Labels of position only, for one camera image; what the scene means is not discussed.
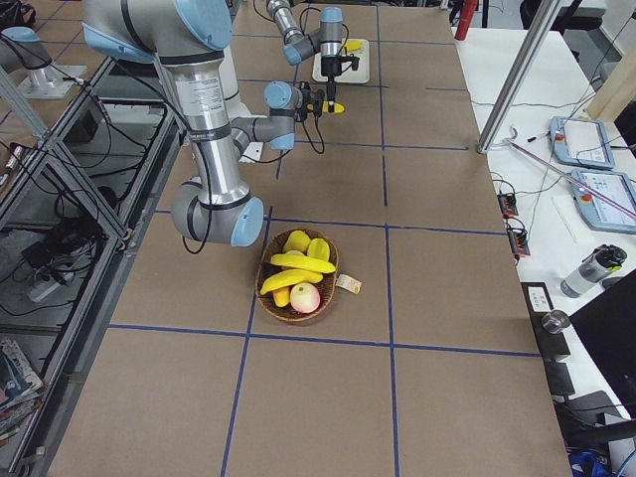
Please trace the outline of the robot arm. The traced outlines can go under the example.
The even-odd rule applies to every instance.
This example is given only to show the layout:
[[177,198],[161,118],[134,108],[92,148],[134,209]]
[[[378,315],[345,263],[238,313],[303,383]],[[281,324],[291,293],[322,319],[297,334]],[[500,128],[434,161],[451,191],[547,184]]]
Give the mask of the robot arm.
[[221,73],[233,26],[226,2],[87,1],[83,5],[86,42],[115,59],[154,65],[172,96],[198,167],[197,176],[180,187],[172,205],[173,223],[186,239],[231,246],[254,243],[264,207],[240,178],[240,156],[252,142],[291,150],[297,116],[334,108],[334,78],[341,72],[337,65],[341,10],[324,9],[319,29],[309,35],[296,25],[288,2],[269,1],[266,10],[284,39],[290,64],[322,54],[326,89],[313,93],[273,81],[264,91],[267,116],[231,117]]
[[265,9],[283,40],[283,53],[291,66],[298,66],[310,57],[320,55],[321,75],[327,79],[328,111],[335,111],[336,78],[343,73],[344,56],[343,12],[339,7],[326,7],[320,12],[319,28],[305,33],[296,23],[291,3],[284,0],[265,2]]

